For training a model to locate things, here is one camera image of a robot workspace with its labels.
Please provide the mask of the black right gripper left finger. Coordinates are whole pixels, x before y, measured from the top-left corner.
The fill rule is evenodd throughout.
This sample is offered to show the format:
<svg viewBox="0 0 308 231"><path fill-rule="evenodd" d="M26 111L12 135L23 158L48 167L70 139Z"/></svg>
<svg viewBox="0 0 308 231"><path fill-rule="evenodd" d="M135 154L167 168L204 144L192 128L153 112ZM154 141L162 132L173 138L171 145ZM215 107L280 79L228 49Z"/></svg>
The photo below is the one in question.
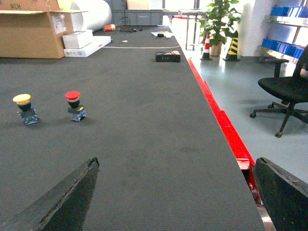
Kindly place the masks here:
<svg viewBox="0 0 308 231"><path fill-rule="evenodd" d="M2 231L81 231L93 197L99 162L90 158L10 220Z"/></svg>

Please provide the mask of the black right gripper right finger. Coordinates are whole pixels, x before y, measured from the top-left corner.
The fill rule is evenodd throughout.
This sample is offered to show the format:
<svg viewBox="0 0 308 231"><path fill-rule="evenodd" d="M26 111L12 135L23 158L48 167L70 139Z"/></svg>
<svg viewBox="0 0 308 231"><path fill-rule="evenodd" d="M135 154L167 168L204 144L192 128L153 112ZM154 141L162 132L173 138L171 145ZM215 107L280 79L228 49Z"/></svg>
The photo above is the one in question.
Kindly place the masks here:
<svg viewBox="0 0 308 231"><path fill-rule="evenodd" d="M254 176L276 230L306 231L308 184L264 157L256 160Z"/></svg>

